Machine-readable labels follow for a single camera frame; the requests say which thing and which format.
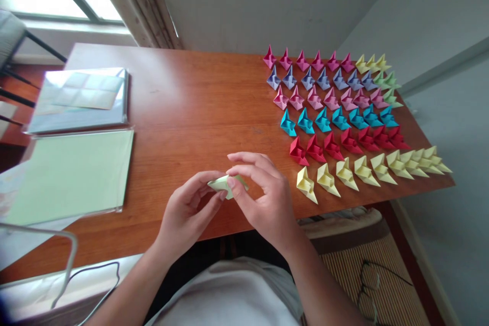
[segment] chair leg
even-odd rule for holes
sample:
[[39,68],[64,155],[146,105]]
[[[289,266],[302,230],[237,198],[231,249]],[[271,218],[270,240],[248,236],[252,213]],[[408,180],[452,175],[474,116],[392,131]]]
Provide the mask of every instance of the chair leg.
[[45,44],[39,38],[37,38],[36,36],[34,36],[31,32],[27,31],[25,33],[25,35],[26,35],[26,37],[29,37],[31,40],[33,40],[34,42],[36,42],[39,46],[41,46],[42,48],[44,48],[46,51],[49,51],[52,55],[56,56],[58,59],[60,59],[61,61],[63,61],[64,63],[67,62],[66,57],[64,57],[62,54],[60,54],[58,51],[56,51],[51,46]]
[[26,78],[20,76],[19,74],[14,73],[12,70],[9,70],[9,69],[6,68],[6,69],[3,70],[3,72],[4,72],[5,75],[11,76],[13,78],[16,78],[17,80],[20,80],[21,82],[24,82],[26,84],[29,84],[30,86],[33,86],[36,89],[40,89],[40,88],[36,87],[34,84],[32,84],[30,81],[28,81]]
[[0,87],[0,96],[7,97],[9,99],[12,99],[13,101],[25,104],[26,106],[34,108],[36,104],[32,101],[29,101],[28,99],[25,99],[23,97],[19,97],[16,94],[10,93],[9,91],[6,91],[5,89]]

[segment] light green origami piece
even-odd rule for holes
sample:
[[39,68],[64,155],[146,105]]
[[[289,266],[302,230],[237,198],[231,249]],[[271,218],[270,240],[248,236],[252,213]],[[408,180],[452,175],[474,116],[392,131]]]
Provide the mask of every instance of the light green origami piece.
[[394,95],[394,89],[389,89],[384,93],[384,101],[392,106],[392,108],[402,107],[403,104],[399,103],[397,97]]
[[384,83],[380,85],[381,89],[398,89],[401,86],[397,83],[397,79],[394,76],[394,71],[391,72],[384,80]]
[[[213,190],[215,190],[216,192],[226,190],[228,192],[228,194],[226,195],[226,199],[229,200],[232,199],[234,196],[233,196],[233,191],[231,191],[231,188],[228,186],[228,181],[227,181],[228,177],[229,175],[226,175],[224,177],[218,178],[217,180],[209,181],[207,182],[207,185],[211,187]],[[246,191],[248,191],[249,187],[240,175],[234,176],[234,178],[236,178],[239,182],[241,182],[245,187]]]

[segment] blue origami piece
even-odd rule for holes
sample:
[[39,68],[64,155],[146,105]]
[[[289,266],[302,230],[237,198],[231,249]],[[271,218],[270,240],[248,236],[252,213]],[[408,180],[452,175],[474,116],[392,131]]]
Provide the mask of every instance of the blue origami piece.
[[341,68],[338,69],[335,76],[333,77],[333,81],[338,88],[338,90],[342,90],[348,88],[348,84],[345,83],[345,79],[341,76]]
[[346,130],[351,126],[348,125],[346,117],[343,116],[343,108],[339,107],[336,111],[333,112],[332,122],[338,127],[340,130]]
[[292,65],[290,65],[289,71],[287,72],[287,75],[284,76],[282,81],[289,90],[292,90],[292,88],[297,84],[297,79],[295,79],[292,75]]
[[330,121],[326,115],[326,108],[324,108],[319,115],[316,117],[316,125],[319,127],[319,130],[322,132],[331,131]]
[[312,126],[312,120],[309,120],[307,117],[307,109],[305,108],[301,115],[299,116],[299,121],[297,122],[297,125],[304,130],[306,133],[312,133],[314,134],[314,127]]
[[360,79],[357,78],[357,70],[355,69],[353,73],[351,73],[348,81],[346,82],[354,91],[363,88],[363,84],[360,83]]
[[363,111],[363,118],[371,127],[380,127],[384,125],[378,120],[378,116],[373,112],[373,104]]
[[365,127],[368,127],[368,124],[365,122],[363,117],[360,116],[360,109],[359,108],[356,108],[350,112],[350,122],[358,130],[362,130]]
[[309,66],[309,70],[307,71],[306,75],[302,78],[302,84],[306,88],[306,90],[309,90],[312,88],[312,85],[316,82],[312,76],[311,76],[311,67]]
[[378,85],[373,82],[372,72],[369,70],[362,78],[362,84],[366,90],[378,88]]
[[326,68],[323,68],[321,75],[319,78],[316,80],[316,83],[321,87],[321,89],[326,90],[329,89],[330,86],[330,81],[328,80],[328,77],[326,76]]
[[295,123],[289,118],[289,110],[285,110],[284,117],[282,117],[282,122],[280,127],[292,137],[297,136],[295,133]]
[[392,106],[389,106],[386,109],[382,110],[379,115],[386,127],[399,126],[396,120],[394,120],[394,116],[392,115]]
[[277,76],[277,68],[275,67],[274,65],[274,68],[273,70],[271,71],[271,74],[270,76],[268,77],[268,79],[266,80],[266,82],[274,89],[274,90],[277,90],[277,88],[279,87],[279,84],[280,84],[280,79],[279,77]]

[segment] wooden table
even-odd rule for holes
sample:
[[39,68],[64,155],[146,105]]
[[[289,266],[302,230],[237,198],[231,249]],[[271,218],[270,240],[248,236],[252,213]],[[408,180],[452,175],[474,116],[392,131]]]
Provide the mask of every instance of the wooden table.
[[[449,175],[407,180],[391,172],[398,185],[382,182],[382,187],[374,187],[357,178],[359,192],[347,188],[337,179],[341,198],[316,184],[319,205],[314,204],[295,188],[297,173],[302,167],[289,157],[293,138],[279,126],[283,111],[273,103],[276,92],[265,82],[270,70],[262,58],[262,55],[94,44],[75,46],[66,69],[128,69],[131,75],[129,120],[135,128],[123,211],[83,218],[67,228],[79,239],[75,266],[144,252],[158,233],[171,193],[198,171],[226,171],[231,167],[226,154],[231,152],[267,154],[289,178],[297,218],[454,186]],[[279,77],[286,74],[280,65],[277,65],[277,71]],[[294,66],[300,94],[307,97],[300,83],[304,74]],[[287,88],[284,92],[291,95]],[[325,96],[321,89],[318,94],[322,98]],[[318,112],[307,102],[304,106],[309,118],[315,119]],[[292,107],[289,107],[289,113],[297,122],[300,113]],[[405,141],[413,149],[431,146],[406,107],[395,109],[394,116],[402,127]],[[322,144],[325,134],[316,125],[314,127]],[[309,136],[298,127],[296,130],[305,147]],[[339,143],[339,130],[333,127],[333,131]],[[344,149],[342,153],[350,156],[351,167],[353,160],[360,157]],[[365,153],[369,158],[376,155]],[[335,171],[336,161],[329,156],[327,160],[330,171]],[[310,157],[309,163],[309,177],[315,180],[320,163]],[[259,196],[260,189],[251,180],[247,181],[250,194]],[[202,239],[251,228],[236,202],[230,200],[224,203]],[[69,248],[67,240],[52,238],[5,269],[1,274],[2,281],[62,270]]]

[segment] pink origami piece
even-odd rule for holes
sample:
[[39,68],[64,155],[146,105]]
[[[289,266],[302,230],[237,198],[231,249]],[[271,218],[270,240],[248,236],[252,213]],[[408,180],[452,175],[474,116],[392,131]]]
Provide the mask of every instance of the pink origami piece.
[[365,96],[365,94],[363,94],[362,89],[358,90],[357,95],[353,99],[353,103],[360,108],[368,108],[370,106],[369,101],[370,98],[368,98],[367,96]]
[[350,53],[346,55],[345,59],[341,62],[341,67],[344,71],[350,72],[355,69],[355,64],[351,61]]
[[285,48],[285,53],[280,59],[280,65],[283,66],[285,70],[289,70],[290,66],[292,65],[292,60],[289,58],[289,48]]
[[340,107],[340,105],[338,104],[338,100],[336,99],[335,96],[334,88],[331,88],[330,91],[326,94],[326,97],[324,97],[323,102],[332,111],[337,110]]
[[316,54],[316,58],[312,62],[311,66],[316,70],[319,71],[324,67],[324,64],[321,61],[321,53],[318,51]]
[[299,89],[297,86],[295,86],[294,92],[292,93],[292,96],[289,98],[289,103],[292,104],[292,106],[296,110],[300,110],[302,107],[302,103],[304,103],[304,98],[300,96],[299,94]]
[[387,108],[390,106],[390,104],[386,103],[384,101],[384,97],[381,94],[381,89],[378,88],[370,94],[370,100],[372,101],[373,105],[377,108]]
[[353,104],[353,98],[351,97],[351,88],[348,88],[348,90],[341,96],[341,104],[343,105],[343,107],[345,107],[345,110],[347,111],[351,111],[357,108],[357,106]]
[[309,95],[307,96],[307,101],[315,110],[324,107],[321,103],[321,97],[319,97],[316,93],[316,84],[312,86],[312,89],[309,92]]
[[340,63],[338,62],[338,60],[336,60],[336,51],[334,51],[333,54],[331,55],[331,58],[328,61],[326,61],[326,65],[329,67],[331,71],[335,71],[340,67]]
[[271,52],[271,45],[268,45],[268,52],[263,58],[263,61],[265,61],[268,68],[271,69],[271,67],[274,65],[276,60],[277,59],[275,58],[274,54]]
[[279,86],[279,92],[274,99],[274,103],[280,107],[280,109],[284,110],[287,108],[287,103],[289,102],[289,98],[285,94],[282,93],[282,86]]
[[301,54],[299,55],[297,61],[295,62],[297,66],[299,66],[299,69],[304,71],[309,67],[308,62],[306,61],[306,58],[304,57],[304,50],[301,51]]

